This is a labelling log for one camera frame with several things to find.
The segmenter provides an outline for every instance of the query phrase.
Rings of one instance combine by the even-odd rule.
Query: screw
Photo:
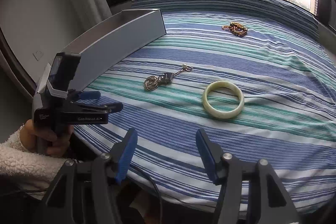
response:
[[[223,157],[223,159],[230,160],[230,159],[232,159],[232,154],[230,154],[230,153],[224,153],[222,155],[222,157]]]
[[[102,154],[100,155],[100,157],[101,157],[102,159],[107,160],[108,158],[111,157],[111,155],[110,155],[109,153],[102,153]]]
[[[72,166],[74,163],[75,163],[74,160],[67,160],[67,161],[65,162],[65,165],[67,165],[67,166]]]
[[[261,159],[259,162],[261,165],[268,165],[268,161],[265,159]]]

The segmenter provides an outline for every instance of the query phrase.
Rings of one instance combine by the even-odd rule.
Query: hand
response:
[[[70,145],[70,137],[73,133],[74,126],[68,126],[68,130],[61,138],[50,128],[38,128],[34,126],[32,120],[28,120],[20,130],[20,140],[22,145],[30,152],[36,151],[36,137],[41,137],[49,142],[52,146],[47,148],[46,153],[52,157],[62,157]]]

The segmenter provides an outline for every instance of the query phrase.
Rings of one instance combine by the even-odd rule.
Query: silver chain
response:
[[[155,90],[159,85],[166,85],[170,84],[172,79],[179,75],[181,72],[187,71],[191,72],[193,68],[190,66],[187,66],[186,64],[182,65],[182,69],[175,73],[169,73],[165,72],[163,75],[160,75],[159,77],[156,77],[154,75],[149,76],[146,78],[145,82],[143,83],[143,87],[145,90],[152,91]]]

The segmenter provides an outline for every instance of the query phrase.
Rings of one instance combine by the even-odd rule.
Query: blue gripper pad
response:
[[[93,99],[99,99],[99,98],[100,98],[99,91],[83,91],[79,94],[80,100],[93,100]]]
[[[117,163],[114,172],[116,173],[115,181],[118,184],[120,184],[126,177],[137,143],[138,133],[134,128],[130,128],[125,135],[124,140],[115,143],[110,151],[113,162]]]
[[[209,140],[204,129],[197,130],[196,145],[208,178],[214,184],[217,184],[219,177],[216,171],[216,163],[220,163],[221,161],[221,155],[223,154],[221,147]]]

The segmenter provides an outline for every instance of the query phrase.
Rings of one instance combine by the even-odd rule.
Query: striped bedsheet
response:
[[[124,109],[109,124],[76,126],[76,134],[97,153],[108,151],[135,128],[139,139],[132,162],[174,203],[213,211],[220,186],[208,179],[195,144],[197,129],[242,160],[267,159],[299,211],[310,212],[336,192],[336,73],[323,48],[277,22],[223,12],[163,12],[167,34],[106,71],[87,90],[120,101]],[[240,38],[221,29],[238,21],[249,29]],[[152,92],[150,75],[192,72]],[[214,119],[202,107],[204,88],[230,81],[243,91],[245,106],[229,120]],[[237,105],[227,90],[209,95],[219,110]],[[132,179],[149,185],[137,172]],[[248,184],[242,185],[241,211]]]
[[[285,0],[133,0],[132,8],[170,11],[215,11],[271,19],[318,41],[318,21],[313,15]]]

